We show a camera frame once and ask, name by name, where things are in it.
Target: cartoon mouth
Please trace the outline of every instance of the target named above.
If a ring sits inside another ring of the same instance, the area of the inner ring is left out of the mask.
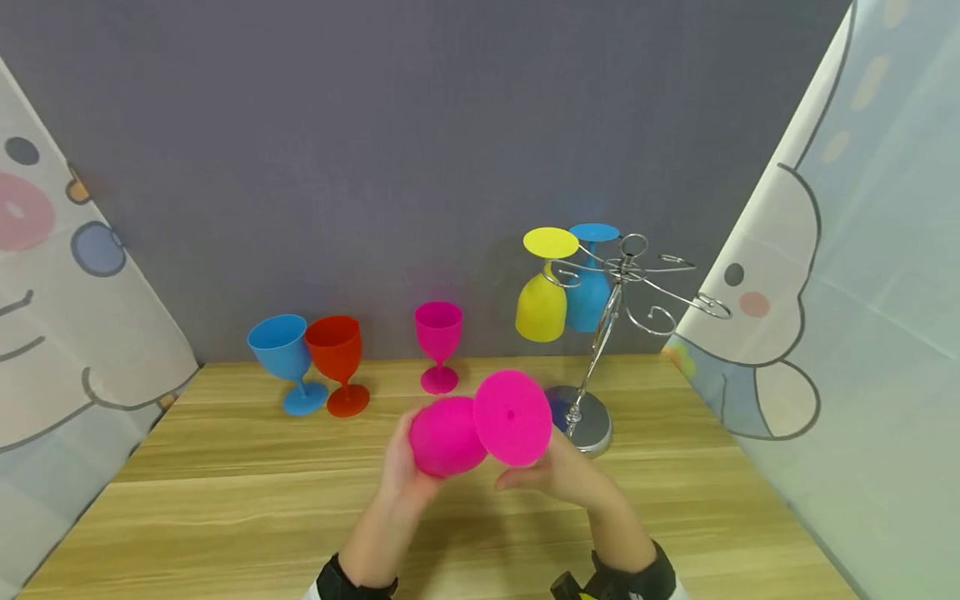
[[[23,297],[23,300],[18,300],[13,304],[7,304],[6,306],[0,306],[0,317],[3,317],[4,315],[9,315],[14,310],[19,310],[21,308],[24,308],[25,306],[30,305],[30,302],[33,299],[34,299],[34,290],[27,290],[27,294]],[[46,336],[41,335],[25,346],[21,346],[16,350],[12,350],[4,354],[0,354],[0,363],[16,358],[17,356],[26,354],[30,350],[39,346],[40,344],[43,344],[43,342],[46,339],[47,339]]]

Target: metal stand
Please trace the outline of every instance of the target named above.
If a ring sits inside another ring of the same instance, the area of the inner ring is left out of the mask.
[[[566,436],[574,443],[574,445],[580,448],[581,452],[586,453],[590,457],[599,456],[602,454],[610,446],[613,437],[613,421],[611,419],[610,412],[607,410],[607,407],[604,406],[603,402],[597,398],[597,396],[594,396],[587,391],[587,385],[590,382],[590,377],[593,376],[593,371],[597,366],[597,362],[600,360],[600,356],[603,354],[603,350],[607,345],[607,341],[610,340],[610,334],[613,330],[613,323],[620,316],[621,308],[623,309],[623,314],[626,315],[631,323],[651,335],[667,337],[672,335],[674,331],[677,330],[677,321],[673,318],[673,315],[671,315],[662,306],[652,306],[650,311],[647,313],[647,321],[653,321],[654,314],[657,313],[662,315],[669,322],[668,327],[663,329],[654,329],[638,321],[630,312],[630,307],[623,302],[625,283],[645,283],[655,290],[666,294],[671,298],[679,300],[688,306],[696,308],[697,310],[707,313],[716,319],[729,319],[732,316],[730,308],[728,308],[720,300],[716,300],[702,293],[698,293],[694,300],[687,300],[677,296],[676,294],[673,294],[672,292],[664,290],[657,284],[647,279],[648,275],[650,274],[678,273],[696,269],[694,264],[687,262],[678,256],[672,256],[670,254],[661,254],[660,260],[679,266],[661,269],[644,269],[637,264],[637,261],[646,253],[648,247],[649,242],[647,242],[647,238],[639,233],[630,233],[620,239],[618,245],[620,256],[617,258],[604,259],[590,252],[583,246],[580,247],[580,250],[592,256],[600,265],[602,265],[601,268],[587,267],[585,265],[579,265],[561,259],[551,259],[547,261],[548,264],[559,263],[565,267],[581,271],[596,271],[605,273],[613,278],[613,286],[610,291],[610,296],[607,298],[607,304],[604,306],[604,310],[601,314],[600,321],[597,324],[596,331],[593,333],[593,354],[590,356],[587,372],[584,374],[584,379],[580,383],[580,387],[574,388],[572,386],[558,386],[555,388],[550,388],[546,391],[547,399],[550,400],[550,404],[553,409],[555,411],[564,411],[566,420]],[[580,285],[580,277],[575,272],[565,271],[563,269],[558,269],[557,272],[561,275],[571,277],[573,282],[563,283],[559,281],[550,275],[550,269],[544,269],[543,274],[551,283],[554,285],[559,285],[563,288],[577,287]],[[711,309],[720,309],[721,312],[713,312]]]

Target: cartoon curtain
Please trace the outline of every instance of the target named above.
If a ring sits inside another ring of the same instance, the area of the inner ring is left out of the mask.
[[[856,0],[667,352],[863,598],[954,597],[960,3]]]
[[[2,61],[0,145],[0,599],[8,599],[197,363]]]

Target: table surface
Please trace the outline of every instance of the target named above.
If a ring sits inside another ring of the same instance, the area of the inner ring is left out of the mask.
[[[359,417],[291,418],[290,384],[216,364],[182,398],[20,596],[23,600],[299,600],[375,485],[397,416],[423,405],[425,361],[365,363]],[[576,384],[583,357],[467,359],[457,392],[519,369]],[[320,378],[316,373],[307,379]],[[614,437],[599,464],[634,500],[695,600],[855,596],[663,356],[605,357],[591,390]],[[398,598],[550,598],[591,574],[586,516],[535,492],[495,494],[493,459],[451,480],[401,572]]]

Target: human hand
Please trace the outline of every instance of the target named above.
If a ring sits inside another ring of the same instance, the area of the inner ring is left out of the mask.
[[[613,480],[556,427],[539,462],[529,468],[507,469],[497,478],[494,488],[498,492],[515,488],[539,490],[587,510],[598,510],[612,498],[623,495]]]
[[[377,495],[389,504],[419,514],[433,501],[442,481],[420,471],[410,446],[410,423],[420,410],[400,417],[387,442]]]

